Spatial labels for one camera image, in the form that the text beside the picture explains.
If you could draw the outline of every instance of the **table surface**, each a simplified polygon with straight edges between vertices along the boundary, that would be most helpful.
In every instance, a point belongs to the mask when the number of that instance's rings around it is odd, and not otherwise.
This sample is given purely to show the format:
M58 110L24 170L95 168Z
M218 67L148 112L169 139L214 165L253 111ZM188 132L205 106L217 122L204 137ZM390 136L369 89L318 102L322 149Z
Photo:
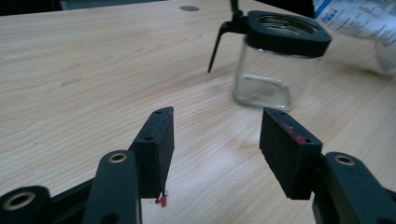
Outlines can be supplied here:
M198 11L184 11L195 6ZM253 0L244 11L281 11ZM259 150L262 111L232 97L242 36L223 37L227 0L175 0L0 18L0 195L56 195L94 177L161 107L175 108L168 206L143 200L144 223L315 223L287 199ZM362 160L396 190L396 81L375 72L373 43L333 41L290 114Z

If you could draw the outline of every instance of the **jar lid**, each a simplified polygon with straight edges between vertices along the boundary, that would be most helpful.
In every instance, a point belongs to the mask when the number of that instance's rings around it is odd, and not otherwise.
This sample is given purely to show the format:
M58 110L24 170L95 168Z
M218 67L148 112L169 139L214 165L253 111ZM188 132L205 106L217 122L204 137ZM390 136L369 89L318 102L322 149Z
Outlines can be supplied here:
M317 58L332 40L316 21L301 16L249 11L247 22L247 44L256 49Z

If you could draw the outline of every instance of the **wooden table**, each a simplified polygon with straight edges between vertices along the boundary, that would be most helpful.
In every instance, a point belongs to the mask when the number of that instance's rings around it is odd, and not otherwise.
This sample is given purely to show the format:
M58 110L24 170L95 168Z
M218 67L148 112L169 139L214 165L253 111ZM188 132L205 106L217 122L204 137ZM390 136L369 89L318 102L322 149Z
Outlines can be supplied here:
M262 111L232 97L241 35L223 37L206 72L231 16L227 0L175 0L0 18L0 194L42 185L56 195L92 178L171 105L169 204L143 200L144 223L314 223L311 202L287 199L259 150ZM358 157L396 190L396 81L374 72L372 43L331 34L290 114L324 153Z

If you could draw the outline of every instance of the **glass jar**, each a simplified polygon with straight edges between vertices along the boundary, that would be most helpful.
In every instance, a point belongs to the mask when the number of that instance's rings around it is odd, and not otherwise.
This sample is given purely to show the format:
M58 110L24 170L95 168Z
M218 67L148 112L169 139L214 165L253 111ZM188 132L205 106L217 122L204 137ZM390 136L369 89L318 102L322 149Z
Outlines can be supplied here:
M318 62L318 58L253 48L244 37L233 96L242 105L291 111Z

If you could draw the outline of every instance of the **bottle label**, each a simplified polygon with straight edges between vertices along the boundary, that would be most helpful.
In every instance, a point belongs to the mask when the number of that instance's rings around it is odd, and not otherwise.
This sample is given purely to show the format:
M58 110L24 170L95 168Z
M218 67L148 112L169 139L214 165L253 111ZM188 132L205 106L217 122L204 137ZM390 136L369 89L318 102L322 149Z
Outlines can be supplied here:
M314 0L314 6L317 21L342 35L375 40L396 67L396 0Z

